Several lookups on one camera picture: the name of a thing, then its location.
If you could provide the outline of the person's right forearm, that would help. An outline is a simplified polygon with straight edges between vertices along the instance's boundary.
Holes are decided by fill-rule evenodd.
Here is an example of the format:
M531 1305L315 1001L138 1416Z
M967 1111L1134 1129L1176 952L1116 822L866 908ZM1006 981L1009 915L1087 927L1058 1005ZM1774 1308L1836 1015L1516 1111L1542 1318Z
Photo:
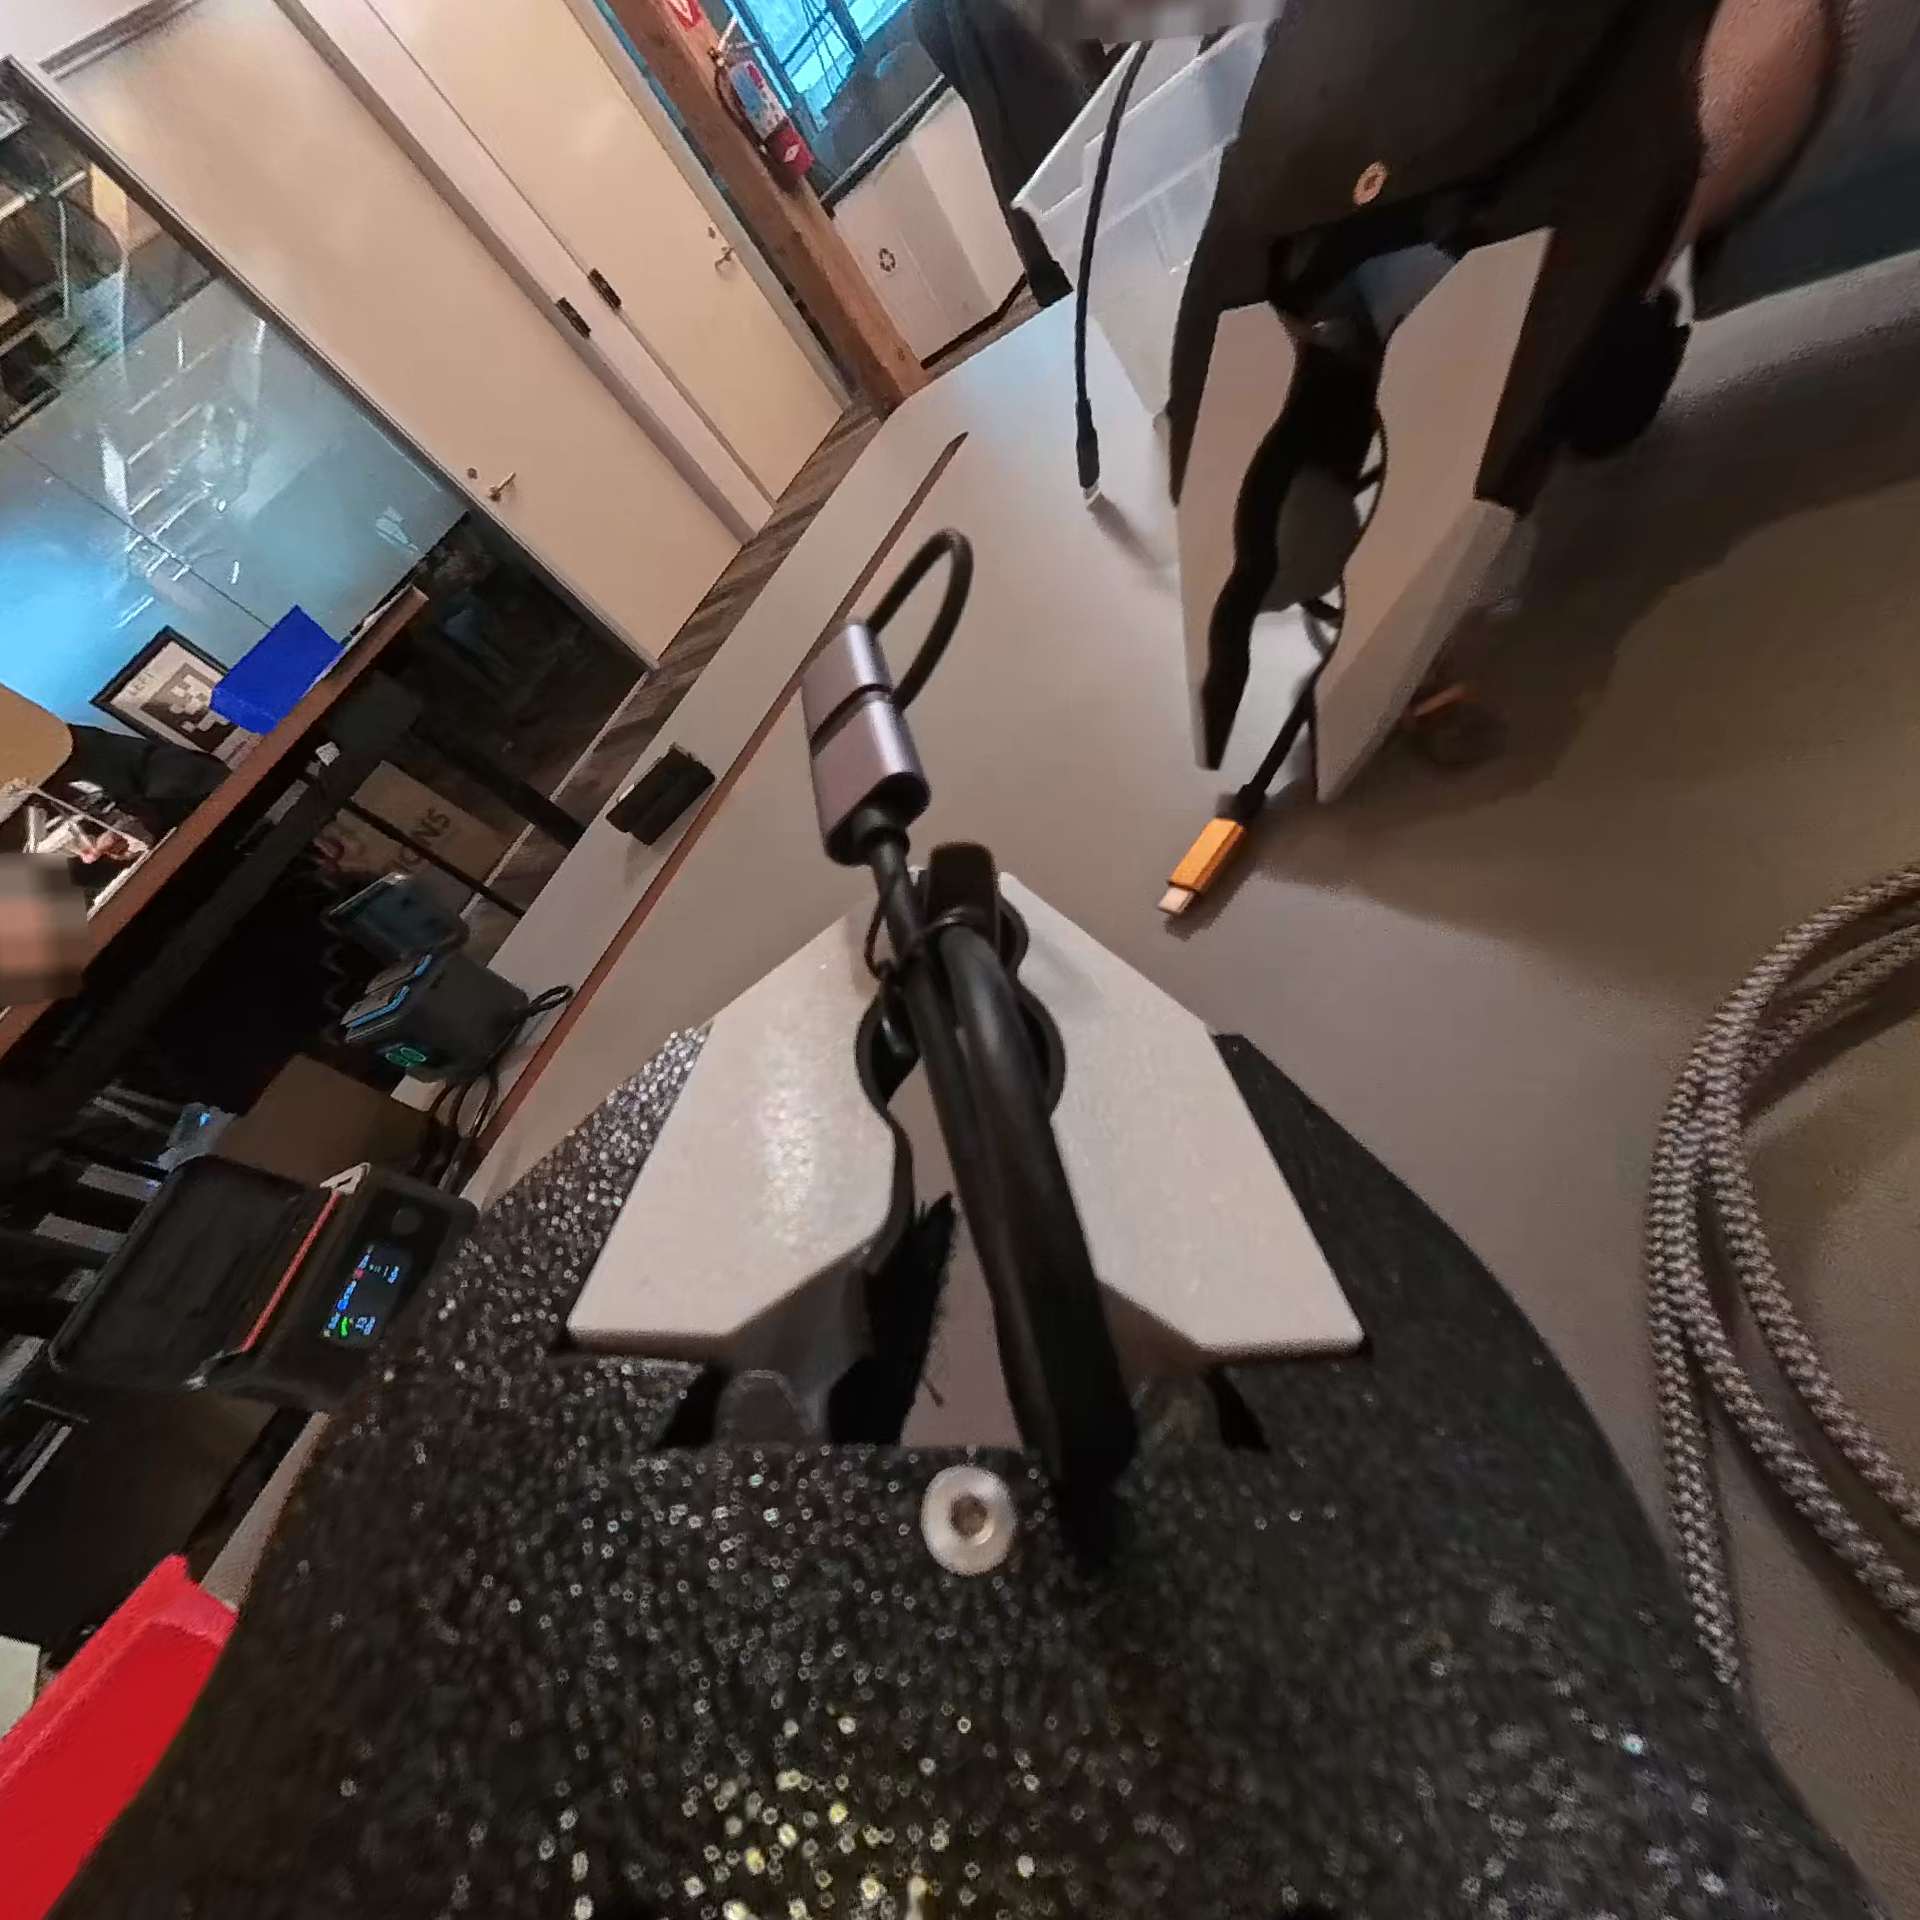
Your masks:
M1696 229L1724 224L1788 174L1836 59L1830 2L1717 2L1696 69Z

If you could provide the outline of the clear plastic bin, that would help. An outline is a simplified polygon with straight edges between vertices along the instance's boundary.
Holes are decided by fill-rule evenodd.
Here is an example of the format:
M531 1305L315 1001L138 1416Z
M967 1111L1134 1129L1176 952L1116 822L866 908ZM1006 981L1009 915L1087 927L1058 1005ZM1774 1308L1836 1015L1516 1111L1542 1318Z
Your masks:
M1267 27L1256 24L1212 38L1154 42L1126 93L1090 255L1090 326L1152 416L1166 412L1188 264L1264 42ZM1016 195L1070 286L1082 276L1090 182L1126 64L1128 54L1097 84Z

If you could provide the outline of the red object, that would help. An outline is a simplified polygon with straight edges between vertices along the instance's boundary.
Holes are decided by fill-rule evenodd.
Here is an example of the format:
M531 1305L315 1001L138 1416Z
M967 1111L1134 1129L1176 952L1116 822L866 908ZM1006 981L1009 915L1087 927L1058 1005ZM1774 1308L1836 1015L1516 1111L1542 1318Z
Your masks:
M193 1713L235 1606L163 1556L3 1735L3 1916L45 1916Z

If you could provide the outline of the blue tray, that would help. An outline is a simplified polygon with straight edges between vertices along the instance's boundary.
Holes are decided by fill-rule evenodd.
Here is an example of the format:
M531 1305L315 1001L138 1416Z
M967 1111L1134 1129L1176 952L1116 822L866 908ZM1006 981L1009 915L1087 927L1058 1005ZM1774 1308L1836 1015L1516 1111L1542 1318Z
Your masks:
M218 677L210 711L251 733L274 732L341 664L341 643L299 604Z

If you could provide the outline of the black battery charger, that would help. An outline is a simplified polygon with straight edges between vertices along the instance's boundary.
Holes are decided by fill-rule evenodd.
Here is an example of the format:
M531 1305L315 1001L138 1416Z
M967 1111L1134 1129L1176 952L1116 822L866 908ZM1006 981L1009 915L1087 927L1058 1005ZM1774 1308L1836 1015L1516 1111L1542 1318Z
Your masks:
M320 925L378 958L331 1038L428 1083L482 1078L530 1026L574 999L574 987L530 995L492 973L469 952L467 919L407 876L370 880Z

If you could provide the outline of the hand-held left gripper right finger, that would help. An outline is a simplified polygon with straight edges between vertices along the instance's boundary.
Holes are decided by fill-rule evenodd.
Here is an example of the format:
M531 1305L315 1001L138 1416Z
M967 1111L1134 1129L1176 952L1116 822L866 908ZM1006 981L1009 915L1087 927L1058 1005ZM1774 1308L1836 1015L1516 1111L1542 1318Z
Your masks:
M1016 876L1051 1125L1124 1367L1333 1359L1362 1325L1212 1029Z

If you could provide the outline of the wooden desk with black legs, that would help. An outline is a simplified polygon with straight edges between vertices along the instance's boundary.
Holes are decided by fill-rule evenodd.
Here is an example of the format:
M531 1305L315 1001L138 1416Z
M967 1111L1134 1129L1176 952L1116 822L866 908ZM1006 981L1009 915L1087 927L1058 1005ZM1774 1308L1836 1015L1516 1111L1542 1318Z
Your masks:
M238 819L255 801L278 801L314 763L322 743L337 747L337 759L322 770L345 770L345 711L361 684L378 681L378 666L395 638L424 615L428 599L414 583L387 593L370 621L341 647L341 655L315 678L287 717L255 740L251 753L227 770L222 788L174 830L157 852L150 852L130 876L111 887L89 919L89 958L99 958L157 899L201 855L205 846ZM502 801L526 825L550 843L572 850L584 835L584 822L534 788L508 778L492 757L479 753L467 736L442 728L431 716L407 721L402 732L420 732L438 740L438 752L469 772L485 793Z

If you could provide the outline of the white recycling bin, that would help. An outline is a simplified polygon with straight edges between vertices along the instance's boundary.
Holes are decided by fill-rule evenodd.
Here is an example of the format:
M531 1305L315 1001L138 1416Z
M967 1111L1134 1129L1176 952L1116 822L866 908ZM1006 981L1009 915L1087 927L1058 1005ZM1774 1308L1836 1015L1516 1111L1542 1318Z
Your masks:
M952 92L876 149L828 216L924 364L972 340L1025 283L972 114Z

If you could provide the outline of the wooden post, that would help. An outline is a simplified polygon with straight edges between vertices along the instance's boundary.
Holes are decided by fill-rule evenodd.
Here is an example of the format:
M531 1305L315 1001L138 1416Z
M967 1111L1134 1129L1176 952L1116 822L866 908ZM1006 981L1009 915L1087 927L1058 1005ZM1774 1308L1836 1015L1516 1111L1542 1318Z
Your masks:
M905 347L812 185L779 189L750 133L721 103L711 54L725 38L702 2L610 2L610 15L855 390L876 412L894 412L919 395L919 360Z

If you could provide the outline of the beige panel on stand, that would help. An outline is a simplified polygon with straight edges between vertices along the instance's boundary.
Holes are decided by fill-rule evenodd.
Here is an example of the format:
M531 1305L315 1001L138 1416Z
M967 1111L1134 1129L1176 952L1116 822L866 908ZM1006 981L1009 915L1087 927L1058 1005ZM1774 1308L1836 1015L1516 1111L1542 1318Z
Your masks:
M63 768L73 759L74 736L73 728L53 716L48 707L34 706L31 698L0 684L0 707L3 707L3 809L0 819L14 819L26 801L45 791Z

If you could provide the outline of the dark cloth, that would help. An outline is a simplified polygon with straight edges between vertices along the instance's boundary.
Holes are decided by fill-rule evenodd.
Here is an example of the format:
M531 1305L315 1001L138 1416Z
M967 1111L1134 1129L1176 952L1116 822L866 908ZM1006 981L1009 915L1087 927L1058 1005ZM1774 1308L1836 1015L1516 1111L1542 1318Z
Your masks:
M1016 204L1051 148L1107 78L1116 52L1070 38L1047 2L912 2L914 35L972 119L1035 305L1067 297L1067 275Z

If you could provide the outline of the black portable power station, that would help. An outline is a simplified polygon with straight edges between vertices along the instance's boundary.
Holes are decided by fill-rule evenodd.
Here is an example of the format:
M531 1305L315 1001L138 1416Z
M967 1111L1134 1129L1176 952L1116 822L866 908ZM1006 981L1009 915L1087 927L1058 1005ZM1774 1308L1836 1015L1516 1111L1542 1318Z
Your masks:
M358 1161L304 1186L222 1155L169 1172L45 1347L100 1390L332 1413L477 1223Z

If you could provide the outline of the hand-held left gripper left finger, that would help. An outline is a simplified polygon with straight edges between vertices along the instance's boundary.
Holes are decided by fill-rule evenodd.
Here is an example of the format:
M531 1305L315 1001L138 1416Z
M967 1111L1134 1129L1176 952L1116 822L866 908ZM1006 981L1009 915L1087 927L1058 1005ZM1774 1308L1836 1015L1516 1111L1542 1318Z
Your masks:
M924 1386L952 1198L917 1195L863 939L832 919L706 1026L563 1318L584 1355L691 1366L715 1435L894 1443Z

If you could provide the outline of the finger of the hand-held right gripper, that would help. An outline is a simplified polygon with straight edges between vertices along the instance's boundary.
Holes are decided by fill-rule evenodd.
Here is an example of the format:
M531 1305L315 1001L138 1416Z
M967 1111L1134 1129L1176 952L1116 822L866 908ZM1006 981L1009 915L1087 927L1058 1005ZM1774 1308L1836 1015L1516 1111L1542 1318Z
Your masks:
M1317 678L1311 780L1339 801L1439 658L1517 515L1483 496L1551 229L1474 248L1400 315L1381 360L1385 471L1344 566L1344 621Z
M1343 624L1385 471L1381 360L1356 297L1308 320L1244 304L1215 322L1176 485L1188 732L1207 770L1236 726L1256 621Z

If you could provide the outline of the white double door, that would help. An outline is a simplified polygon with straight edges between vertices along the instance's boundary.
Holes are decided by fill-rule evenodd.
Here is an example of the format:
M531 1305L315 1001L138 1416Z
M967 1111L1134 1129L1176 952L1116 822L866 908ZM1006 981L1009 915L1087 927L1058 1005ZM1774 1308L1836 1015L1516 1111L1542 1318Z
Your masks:
M595 2L285 15L740 541L850 390Z

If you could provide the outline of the small black box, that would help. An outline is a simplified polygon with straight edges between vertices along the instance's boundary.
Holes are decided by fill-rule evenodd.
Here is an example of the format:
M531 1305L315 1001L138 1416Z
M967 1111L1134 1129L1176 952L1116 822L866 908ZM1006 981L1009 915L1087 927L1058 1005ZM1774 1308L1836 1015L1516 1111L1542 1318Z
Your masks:
M635 846L660 846L715 788L715 770L683 743L669 743L603 814Z

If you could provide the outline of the framed black-white tag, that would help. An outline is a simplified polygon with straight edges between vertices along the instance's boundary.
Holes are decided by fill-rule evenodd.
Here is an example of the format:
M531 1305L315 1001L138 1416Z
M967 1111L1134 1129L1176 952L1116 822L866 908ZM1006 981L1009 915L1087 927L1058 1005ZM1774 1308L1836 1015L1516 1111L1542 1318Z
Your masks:
M212 691L227 666L174 627L161 627L111 678L92 694L92 707L169 747L238 768L260 733L225 717Z

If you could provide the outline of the grey usb adapter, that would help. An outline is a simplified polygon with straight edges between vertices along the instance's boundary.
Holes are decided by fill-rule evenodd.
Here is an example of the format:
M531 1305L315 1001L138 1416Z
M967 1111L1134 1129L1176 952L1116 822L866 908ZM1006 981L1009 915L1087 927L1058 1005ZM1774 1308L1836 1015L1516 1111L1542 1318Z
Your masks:
M941 566L948 567L941 608L905 677L894 678L881 631ZM799 677L824 852L832 864L869 869L876 877L876 912L863 939L876 999L855 1031L855 1067L877 1100L890 1100L919 1060L912 995L948 925L963 925L956 912L938 915L926 904L926 887L912 869L908 830L924 815L931 784L905 711L944 658L969 587L969 539L956 530L933 531L881 592L876 610L828 634Z

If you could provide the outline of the red fire extinguisher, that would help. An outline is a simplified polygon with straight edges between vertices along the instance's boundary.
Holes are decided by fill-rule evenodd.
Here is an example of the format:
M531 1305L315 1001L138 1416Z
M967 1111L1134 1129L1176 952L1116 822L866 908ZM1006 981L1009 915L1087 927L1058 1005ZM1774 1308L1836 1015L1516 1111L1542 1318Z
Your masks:
M740 42L721 42L711 61L721 103L750 133L771 176L788 193L803 185L812 169L812 149L754 52Z

